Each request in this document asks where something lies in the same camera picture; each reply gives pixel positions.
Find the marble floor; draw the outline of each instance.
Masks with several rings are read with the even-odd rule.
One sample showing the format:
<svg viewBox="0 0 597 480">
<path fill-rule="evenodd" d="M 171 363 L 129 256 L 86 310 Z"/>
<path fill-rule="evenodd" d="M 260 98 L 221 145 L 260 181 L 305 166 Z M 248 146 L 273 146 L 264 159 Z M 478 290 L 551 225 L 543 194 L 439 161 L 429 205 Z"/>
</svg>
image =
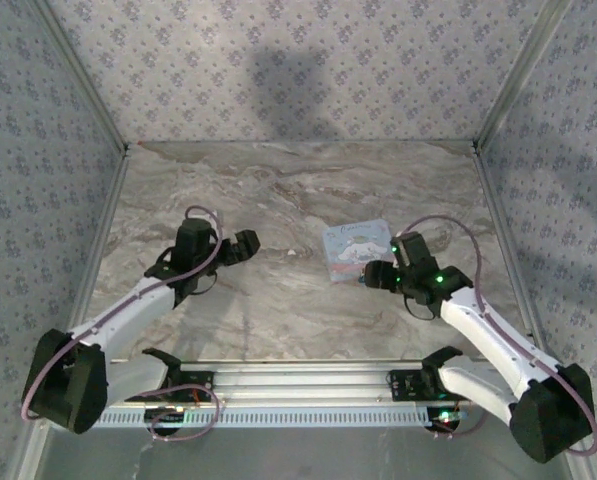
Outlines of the marble floor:
<svg viewBox="0 0 597 480">
<path fill-rule="evenodd" d="M 402 297 L 329 278 L 326 227 L 383 218 L 395 233 L 432 213 L 474 230 L 486 298 L 522 325 L 469 145 L 423 142 L 132 146 L 89 316 L 173 245 L 192 204 L 219 212 L 227 235 L 256 230 L 261 249 L 220 269 L 213 289 L 155 322 L 128 356 L 150 346 L 183 360 L 415 359 L 445 345 L 473 354 L 441 320 L 410 316 Z M 457 227 L 430 221 L 418 231 L 441 266 L 473 276 L 475 254 Z"/>
</svg>

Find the cartoon character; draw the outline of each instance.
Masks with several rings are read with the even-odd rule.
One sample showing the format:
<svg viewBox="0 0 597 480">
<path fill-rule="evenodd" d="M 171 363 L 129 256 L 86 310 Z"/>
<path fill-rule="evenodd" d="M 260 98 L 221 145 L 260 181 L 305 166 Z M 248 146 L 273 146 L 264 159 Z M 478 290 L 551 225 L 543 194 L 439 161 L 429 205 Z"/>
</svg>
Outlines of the cartoon character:
<svg viewBox="0 0 597 480">
<path fill-rule="evenodd" d="M 345 248 L 338 258 L 343 261 L 367 263 L 371 260 L 380 260 L 386 252 L 385 247 L 376 245 L 374 242 L 354 243 Z"/>
<path fill-rule="evenodd" d="M 347 240 L 348 244 L 367 243 L 367 242 L 369 242 L 369 239 L 363 235 L 356 235 L 355 237 L 349 237 L 349 239 Z"/>
</svg>

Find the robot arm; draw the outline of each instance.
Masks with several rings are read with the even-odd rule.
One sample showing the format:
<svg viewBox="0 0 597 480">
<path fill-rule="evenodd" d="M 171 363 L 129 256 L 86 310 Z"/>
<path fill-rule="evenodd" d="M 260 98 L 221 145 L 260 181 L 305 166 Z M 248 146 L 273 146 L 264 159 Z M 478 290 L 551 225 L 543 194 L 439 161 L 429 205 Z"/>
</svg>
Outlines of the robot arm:
<svg viewBox="0 0 597 480">
<path fill-rule="evenodd" d="M 402 294 L 405 303 L 414 299 L 427 306 L 435 317 L 465 335 L 490 362 L 490 366 L 479 366 L 458 349 L 441 349 L 423 360 L 428 392 L 435 392 L 439 399 L 452 393 L 480 405 L 508 425 L 520 447 L 539 462 L 592 433 L 572 396 L 536 363 L 557 372 L 593 413 L 591 382 L 580 366 L 564 367 L 484 302 L 487 319 L 478 307 L 471 280 L 455 267 L 440 269 L 419 233 L 394 237 L 391 245 L 396 267 L 389 262 L 370 262 L 365 268 L 365 284 Z"/>
<path fill-rule="evenodd" d="M 180 362 L 163 352 L 148 349 L 123 363 L 112 363 L 157 318 L 176 308 L 186 297 L 197 295 L 198 281 L 215 276 L 221 266 L 235 265 L 254 256 L 260 248 L 256 233 L 244 230 L 236 242 L 225 239 L 214 259 L 195 275 L 172 280 L 206 262 L 217 248 L 211 224 L 187 218 L 178 229 L 176 244 L 166 249 L 138 284 L 98 317 L 70 332 L 50 330 L 41 337 L 34 353 L 23 399 L 43 367 L 73 338 L 92 329 L 113 314 L 99 329 L 83 338 L 62 357 L 36 391 L 30 409 L 41 417 L 83 433 L 104 409 L 142 392 L 162 387 L 178 374 Z"/>
</svg>

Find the pink cable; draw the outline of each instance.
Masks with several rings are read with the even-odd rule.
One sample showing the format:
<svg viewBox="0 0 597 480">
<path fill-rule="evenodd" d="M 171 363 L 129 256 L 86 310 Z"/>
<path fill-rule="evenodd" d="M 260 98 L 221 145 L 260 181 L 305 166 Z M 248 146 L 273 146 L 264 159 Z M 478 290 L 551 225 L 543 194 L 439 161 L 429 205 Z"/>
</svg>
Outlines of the pink cable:
<svg viewBox="0 0 597 480">
<path fill-rule="evenodd" d="M 162 388 L 160 390 L 152 390 L 150 392 L 144 392 L 144 393 L 141 393 L 139 396 L 140 397 L 150 397 L 153 395 L 163 395 L 165 393 L 178 392 L 180 390 L 187 390 L 187 389 L 192 390 L 192 391 L 200 390 L 201 392 L 205 392 L 206 394 L 208 394 L 211 397 L 211 401 L 216 404 L 216 409 L 214 410 L 213 417 L 211 417 L 211 420 L 209 421 L 209 423 L 207 423 L 207 425 L 205 425 L 205 427 L 202 430 L 200 430 L 198 433 L 194 433 L 193 435 L 187 435 L 186 437 L 163 437 L 162 435 L 158 435 L 156 433 L 155 428 L 156 428 L 156 425 L 158 424 L 158 422 L 160 422 L 160 419 L 162 419 L 163 417 L 166 417 L 171 412 L 161 413 L 160 415 L 155 417 L 151 421 L 151 424 L 149 425 L 149 431 L 151 432 L 151 435 L 154 438 L 154 440 L 162 440 L 163 442 L 184 442 L 186 440 L 193 440 L 194 438 L 200 438 L 203 435 L 206 435 L 212 428 L 214 428 L 216 423 L 218 423 L 218 419 L 220 418 L 220 400 L 218 400 L 218 397 L 212 390 L 209 390 L 208 388 L 205 388 L 202 385 L 197 385 L 195 383 L 189 383 L 189 384 L 180 385 L 177 387 Z"/>
<path fill-rule="evenodd" d="M 579 457 L 589 457 L 589 456 L 593 455 L 594 453 L 596 453 L 597 452 L 597 422 L 596 422 L 596 419 L 594 418 L 594 414 L 591 412 L 591 409 L 587 406 L 587 404 L 582 399 L 582 397 L 578 394 L 578 392 L 576 392 L 573 389 L 573 387 L 571 385 L 569 385 L 565 381 L 564 378 L 562 378 L 558 374 L 558 372 L 552 370 L 550 367 L 548 367 L 547 365 L 545 365 L 540 360 L 534 359 L 534 357 L 533 357 L 533 355 L 531 353 L 529 353 L 527 350 L 525 350 L 522 347 L 522 345 L 520 345 L 512 337 L 510 337 L 507 334 L 507 332 L 505 332 L 500 327 L 500 325 L 498 325 L 496 323 L 496 321 L 491 317 L 491 315 L 489 315 L 489 313 L 486 312 L 487 309 L 486 309 L 486 306 L 485 306 L 485 301 L 484 301 L 484 299 L 482 297 L 482 292 L 480 290 L 480 275 L 481 275 L 481 272 L 482 272 L 482 254 L 480 252 L 480 247 L 478 246 L 478 242 L 476 240 L 476 237 L 474 236 L 474 234 L 472 233 L 472 231 L 466 225 L 464 225 L 462 222 L 460 222 L 459 220 L 456 220 L 455 218 L 452 218 L 452 217 L 450 217 L 448 215 L 428 215 L 428 216 L 425 216 L 425 217 L 422 217 L 422 218 L 419 218 L 418 220 L 416 220 L 414 223 L 412 223 L 411 225 L 409 225 L 404 230 L 404 232 L 410 231 L 412 228 L 414 228 L 415 226 L 421 224 L 422 222 L 426 222 L 427 220 L 434 220 L 434 219 L 447 220 L 449 222 L 455 223 L 460 228 L 462 228 L 465 231 L 465 233 L 467 233 L 467 235 L 469 236 L 469 238 L 471 239 L 471 243 L 473 243 L 474 250 L 476 251 L 476 275 L 474 277 L 474 292 L 476 294 L 476 302 L 478 303 L 478 308 L 480 308 L 480 311 L 484 314 L 484 317 L 487 320 L 487 322 L 489 323 L 489 325 L 496 331 L 496 333 L 498 335 L 500 335 L 502 338 L 504 338 L 505 341 L 507 341 L 507 343 L 509 345 L 511 345 L 514 350 L 516 350 L 523 357 L 525 357 L 527 360 L 529 360 L 534 365 L 536 365 L 540 370 L 542 370 L 547 375 L 549 375 L 554 380 L 556 380 L 556 382 L 558 382 L 560 384 L 560 386 L 562 388 L 564 388 L 565 391 L 569 395 L 571 395 L 571 397 L 578 404 L 578 406 L 580 407 L 580 409 L 582 410 L 582 412 L 585 414 L 585 417 L 587 417 L 587 421 L 589 422 L 589 425 L 591 425 L 592 436 L 593 436 L 593 439 L 594 439 L 593 445 L 591 447 L 589 447 L 587 450 L 572 450 L 572 449 L 567 449 L 566 452 L 569 453 L 570 455 L 575 455 L 575 456 L 579 456 Z"/>
<path fill-rule="evenodd" d="M 214 247 L 214 249 L 211 252 L 211 254 L 209 255 L 209 257 L 207 257 L 207 259 L 204 262 L 202 262 L 200 265 L 198 265 L 196 268 L 190 270 L 189 272 L 183 273 L 181 275 L 177 275 L 175 277 L 169 278 L 167 280 L 163 280 L 161 282 L 154 283 L 154 284 L 152 284 L 152 285 L 150 285 L 150 286 L 148 286 L 146 288 L 143 288 L 142 290 L 140 290 L 138 293 L 134 294 L 133 296 L 125 299 L 122 303 L 120 303 L 119 305 L 117 305 L 116 307 L 114 307 L 113 309 L 111 309 L 109 312 L 107 312 L 105 315 L 103 315 L 103 317 L 100 320 L 98 320 L 94 325 L 92 325 L 91 328 L 89 328 L 88 330 L 85 330 L 80 335 L 74 337 L 64 347 L 62 347 L 60 350 L 58 350 L 58 352 L 56 352 L 56 354 L 53 357 L 51 357 L 51 359 L 40 370 L 40 372 L 38 373 L 38 376 L 36 376 L 36 378 L 34 379 L 34 381 L 31 384 L 31 386 L 29 387 L 29 391 L 27 392 L 27 395 L 25 396 L 25 399 L 22 402 L 22 407 L 21 407 L 21 410 L 20 410 L 20 416 L 22 417 L 23 420 L 25 420 L 25 421 L 32 421 L 32 420 L 38 420 L 40 418 L 39 416 L 32 417 L 32 416 L 29 415 L 29 406 L 31 405 L 31 401 L 33 400 L 34 395 L 38 391 L 38 388 L 40 388 L 40 384 L 43 382 L 43 380 L 45 379 L 45 377 L 47 376 L 47 374 L 49 373 L 49 371 L 72 348 L 74 348 L 76 345 L 78 345 L 84 338 L 86 338 L 89 335 L 91 335 L 95 330 L 98 330 L 100 327 L 102 327 L 107 322 L 109 322 L 109 320 L 111 320 L 112 318 L 114 318 L 116 315 L 118 315 L 120 312 L 122 312 L 125 308 L 127 308 L 133 302 L 135 302 L 136 300 L 139 300 L 140 298 L 142 298 L 143 295 L 145 295 L 145 294 L 147 294 L 147 293 L 149 293 L 149 292 L 151 292 L 151 291 L 153 291 L 153 290 L 155 290 L 157 288 L 160 288 L 163 285 L 168 285 L 168 284 L 173 283 L 173 282 L 177 282 L 177 281 L 180 281 L 180 280 L 185 280 L 185 279 L 187 279 L 187 278 L 195 275 L 196 273 L 198 273 L 202 269 L 204 269 L 207 265 L 209 265 L 214 260 L 214 258 L 216 258 L 216 255 L 218 255 L 218 252 L 220 251 L 220 247 L 221 247 L 222 239 L 223 239 L 222 225 L 220 224 L 220 221 L 218 220 L 218 217 L 216 217 L 216 215 L 214 215 L 214 213 L 211 210 L 209 210 L 208 208 L 205 208 L 203 206 L 200 206 L 200 205 L 192 205 L 191 207 L 189 207 L 185 211 L 185 218 L 189 218 L 189 212 L 192 211 L 192 210 L 202 210 L 203 212 L 207 213 L 211 217 L 211 219 L 216 223 L 216 230 L 217 230 L 217 232 L 216 232 L 216 246 Z M 183 388 L 190 388 L 190 387 L 188 387 L 188 386 L 182 386 L 182 387 L 172 387 L 172 388 L 178 388 L 180 390 L 180 389 L 183 389 Z M 218 411 L 219 411 L 220 410 L 220 403 L 217 402 L 217 405 L 218 405 L 217 408 L 218 408 Z"/>
</svg>

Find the wall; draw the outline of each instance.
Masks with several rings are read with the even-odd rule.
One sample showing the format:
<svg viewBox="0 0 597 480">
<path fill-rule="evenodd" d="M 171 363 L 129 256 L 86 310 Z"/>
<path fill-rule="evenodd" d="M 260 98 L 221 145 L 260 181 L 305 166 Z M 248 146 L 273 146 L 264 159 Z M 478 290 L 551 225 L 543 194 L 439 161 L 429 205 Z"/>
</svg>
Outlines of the wall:
<svg viewBox="0 0 597 480">
<path fill-rule="evenodd" d="M 131 142 L 472 139 L 542 5 L 50 3 Z"/>
<path fill-rule="evenodd" d="M 26 4 L 0 0 L 0 478 L 33 349 L 69 317 L 118 159 Z"/>
<path fill-rule="evenodd" d="M 574 2 L 485 159 L 548 344 L 597 407 L 597 0 Z"/>
</svg>

